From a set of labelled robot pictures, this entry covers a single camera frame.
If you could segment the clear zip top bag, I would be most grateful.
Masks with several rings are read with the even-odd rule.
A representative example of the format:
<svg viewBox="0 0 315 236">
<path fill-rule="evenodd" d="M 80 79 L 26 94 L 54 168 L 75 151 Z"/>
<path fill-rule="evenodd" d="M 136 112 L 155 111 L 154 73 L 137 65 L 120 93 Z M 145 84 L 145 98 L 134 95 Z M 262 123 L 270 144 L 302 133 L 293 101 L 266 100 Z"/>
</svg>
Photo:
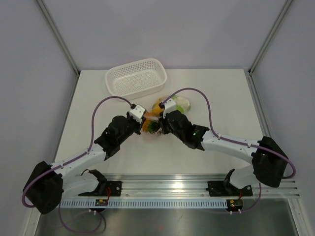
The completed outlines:
<svg viewBox="0 0 315 236">
<path fill-rule="evenodd" d="M 141 132 L 151 137 L 158 137 L 163 134 L 160 119 L 163 118 L 164 108 L 161 108 L 159 104 L 164 101 L 167 96 L 160 97 L 152 106 L 152 109 L 145 114 L 145 122 L 142 125 Z M 182 114 L 186 114 L 191 109 L 190 101 L 182 96 L 174 95 L 172 97 L 176 103 L 176 109 Z"/>
</svg>

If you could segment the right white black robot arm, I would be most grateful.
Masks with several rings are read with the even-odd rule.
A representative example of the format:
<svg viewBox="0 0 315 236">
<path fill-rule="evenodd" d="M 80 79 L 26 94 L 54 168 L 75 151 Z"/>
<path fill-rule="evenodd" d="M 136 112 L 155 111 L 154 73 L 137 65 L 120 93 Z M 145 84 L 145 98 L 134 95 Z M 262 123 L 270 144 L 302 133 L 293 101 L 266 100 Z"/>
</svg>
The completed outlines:
<svg viewBox="0 0 315 236">
<path fill-rule="evenodd" d="M 214 135 L 205 126 L 192 124 L 179 111 L 172 111 L 158 119 L 163 134 L 173 134 L 184 145 L 201 151 L 217 151 L 239 158 L 249 165 L 230 170 L 223 181 L 208 186 L 211 196 L 246 195 L 246 188 L 256 183 L 278 188 L 288 157 L 276 142 L 264 136 L 261 140 L 247 143 Z"/>
</svg>

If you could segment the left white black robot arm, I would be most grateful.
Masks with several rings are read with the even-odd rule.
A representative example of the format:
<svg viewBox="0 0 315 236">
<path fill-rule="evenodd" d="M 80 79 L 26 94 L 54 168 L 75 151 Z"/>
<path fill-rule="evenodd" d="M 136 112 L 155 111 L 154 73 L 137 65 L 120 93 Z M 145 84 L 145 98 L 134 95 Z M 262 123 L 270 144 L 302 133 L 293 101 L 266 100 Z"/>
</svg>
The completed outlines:
<svg viewBox="0 0 315 236">
<path fill-rule="evenodd" d="M 144 114 L 134 110 L 126 116 L 115 116 L 101 136 L 76 157 L 51 164 L 38 163 L 23 189 L 23 205 L 47 214 L 61 201 L 82 193 L 102 195 L 106 191 L 106 177 L 97 170 L 88 173 L 85 170 L 115 155 L 132 134 L 140 134 Z"/>
</svg>

